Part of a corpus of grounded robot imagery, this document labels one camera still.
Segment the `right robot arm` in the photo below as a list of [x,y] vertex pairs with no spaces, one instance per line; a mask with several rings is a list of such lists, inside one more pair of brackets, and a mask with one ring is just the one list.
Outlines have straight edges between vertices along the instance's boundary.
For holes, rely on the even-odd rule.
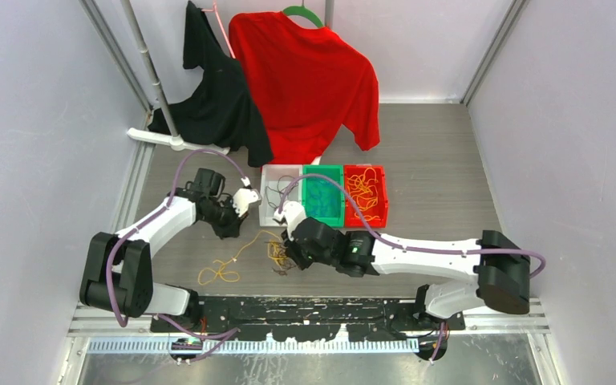
[[417,290],[413,318],[426,330],[481,306],[503,314],[530,311],[531,258],[499,231],[485,230],[480,238],[462,241],[423,241],[342,232],[308,217],[283,231],[282,240],[301,270],[319,263],[352,278],[418,274],[441,279]]

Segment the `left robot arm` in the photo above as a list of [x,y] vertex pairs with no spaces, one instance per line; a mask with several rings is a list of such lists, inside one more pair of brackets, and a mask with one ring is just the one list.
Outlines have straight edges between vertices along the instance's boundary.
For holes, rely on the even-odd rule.
[[260,193],[243,178],[234,194],[224,191],[225,177],[200,168],[195,178],[169,193],[134,225],[117,233],[97,233],[90,241],[79,289],[82,304],[118,312],[120,319],[145,314],[170,317],[183,331],[199,326],[202,310],[194,290],[158,284],[152,259],[178,233],[203,222],[220,239],[238,237]]

